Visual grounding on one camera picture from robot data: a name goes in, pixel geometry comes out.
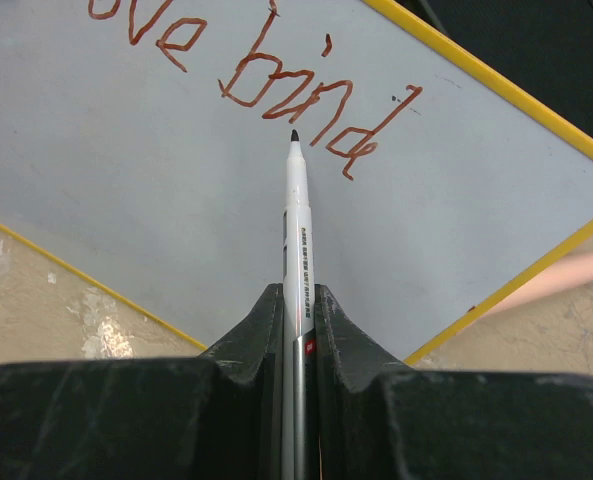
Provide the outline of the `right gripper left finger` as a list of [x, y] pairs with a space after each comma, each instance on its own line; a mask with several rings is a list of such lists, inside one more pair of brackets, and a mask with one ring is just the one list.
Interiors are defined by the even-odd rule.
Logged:
[[0, 479], [276, 479], [283, 295], [196, 357], [0, 365]]

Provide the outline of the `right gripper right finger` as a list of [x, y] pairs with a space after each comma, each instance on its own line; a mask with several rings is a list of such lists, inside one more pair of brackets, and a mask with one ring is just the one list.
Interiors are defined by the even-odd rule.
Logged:
[[593, 479], [593, 377], [415, 370], [316, 289], [326, 479]]

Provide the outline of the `red white marker pen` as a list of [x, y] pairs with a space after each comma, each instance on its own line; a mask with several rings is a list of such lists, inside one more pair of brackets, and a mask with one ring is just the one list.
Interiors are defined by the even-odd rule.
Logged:
[[283, 213], [281, 477], [320, 477], [312, 214], [306, 161], [291, 133]]

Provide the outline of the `yellow framed whiteboard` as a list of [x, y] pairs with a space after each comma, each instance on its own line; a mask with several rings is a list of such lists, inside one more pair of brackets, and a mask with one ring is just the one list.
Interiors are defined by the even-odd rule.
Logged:
[[392, 1], [0, 1], [0, 224], [205, 343], [314, 272], [414, 361], [593, 234], [593, 139]]

